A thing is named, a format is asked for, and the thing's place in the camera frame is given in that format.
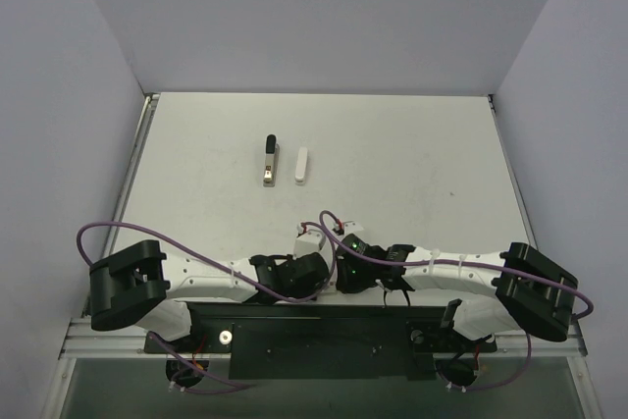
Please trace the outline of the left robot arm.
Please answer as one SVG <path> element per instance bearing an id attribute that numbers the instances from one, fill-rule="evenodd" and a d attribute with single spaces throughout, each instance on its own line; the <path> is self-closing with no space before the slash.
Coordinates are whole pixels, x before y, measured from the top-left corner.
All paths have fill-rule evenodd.
<path id="1" fill-rule="evenodd" d="M 192 302 L 207 298 L 272 305 L 311 300 L 329 278 L 330 267 L 319 249 L 212 265 L 168 254 L 158 241 L 147 239 L 89 269 L 91 328 L 110 332 L 138 326 L 189 352 L 202 338 Z"/>

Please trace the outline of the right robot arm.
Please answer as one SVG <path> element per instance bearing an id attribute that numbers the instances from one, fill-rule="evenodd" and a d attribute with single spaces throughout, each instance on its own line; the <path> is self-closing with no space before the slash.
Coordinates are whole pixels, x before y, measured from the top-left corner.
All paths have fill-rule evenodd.
<path id="1" fill-rule="evenodd" d="M 553 342 L 567 338 L 578 280 L 527 243 L 513 242 L 503 252 L 456 254 L 411 244 L 383 249 L 349 235 L 337 258 L 337 289 L 344 294 L 374 287 L 454 292 L 453 313 L 438 326 L 450 349 L 511 330 Z"/>

